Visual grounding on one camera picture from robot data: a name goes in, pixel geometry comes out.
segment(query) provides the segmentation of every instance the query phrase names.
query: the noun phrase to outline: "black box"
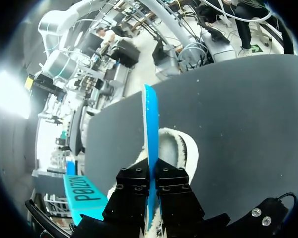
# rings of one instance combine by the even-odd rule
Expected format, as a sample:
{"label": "black box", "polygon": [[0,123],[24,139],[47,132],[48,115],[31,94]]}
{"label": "black box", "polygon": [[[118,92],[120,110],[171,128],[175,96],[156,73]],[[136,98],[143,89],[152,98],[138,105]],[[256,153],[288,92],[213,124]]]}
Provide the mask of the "black box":
{"label": "black box", "polygon": [[121,40],[110,57],[123,66],[131,68],[138,63],[139,54],[140,51],[133,44]]}

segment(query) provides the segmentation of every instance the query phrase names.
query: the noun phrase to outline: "shoe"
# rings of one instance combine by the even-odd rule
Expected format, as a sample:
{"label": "shoe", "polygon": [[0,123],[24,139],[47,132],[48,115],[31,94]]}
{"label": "shoe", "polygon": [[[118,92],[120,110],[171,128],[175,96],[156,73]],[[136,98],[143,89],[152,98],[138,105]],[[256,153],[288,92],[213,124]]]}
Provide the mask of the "shoe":
{"label": "shoe", "polygon": [[246,56],[252,56],[252,55],[253,55],[252,49],[242,48],[241,51],[238,53],[238,57],[246,57]]}

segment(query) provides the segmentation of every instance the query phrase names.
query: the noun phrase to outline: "computer monitor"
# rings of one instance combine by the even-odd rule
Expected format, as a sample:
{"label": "computer monitor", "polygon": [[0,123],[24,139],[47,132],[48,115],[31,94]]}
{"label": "computer monitor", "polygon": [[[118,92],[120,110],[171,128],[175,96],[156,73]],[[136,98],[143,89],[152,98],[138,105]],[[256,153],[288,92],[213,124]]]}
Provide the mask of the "computer monitor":
{"label": "computer monitor", "polygon": [[100,48],[102,42],[102,38],[93,33],[89,33],[82,43],[81,52],[92,57],[96,50]]}

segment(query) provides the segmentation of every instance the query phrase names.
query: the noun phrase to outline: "green sign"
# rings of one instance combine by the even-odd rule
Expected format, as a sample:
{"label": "green sign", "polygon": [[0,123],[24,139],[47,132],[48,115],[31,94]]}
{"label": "green sign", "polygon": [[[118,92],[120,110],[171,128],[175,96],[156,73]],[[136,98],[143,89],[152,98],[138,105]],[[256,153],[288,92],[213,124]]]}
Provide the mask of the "green sign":
{"label": "green sign", "polygon": [[253,53],[263,52],[263,50],[259,47],[259,45],[252,45],[251,49]]}

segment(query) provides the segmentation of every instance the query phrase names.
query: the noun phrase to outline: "white robotic arm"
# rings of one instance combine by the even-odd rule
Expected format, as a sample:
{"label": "white robotic arm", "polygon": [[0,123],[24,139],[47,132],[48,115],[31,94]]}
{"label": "white robotic arm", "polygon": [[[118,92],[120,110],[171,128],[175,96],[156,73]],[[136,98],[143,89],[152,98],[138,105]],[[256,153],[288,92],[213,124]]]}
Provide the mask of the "white robotic arm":
{"label": "white robotic arm", "polygon": [[58,48],[60,37],[80,18],[101,9],[106,0],[83,0],[66,11],[50,11],[43,16],[38,31],[42,35],[47,57]]}

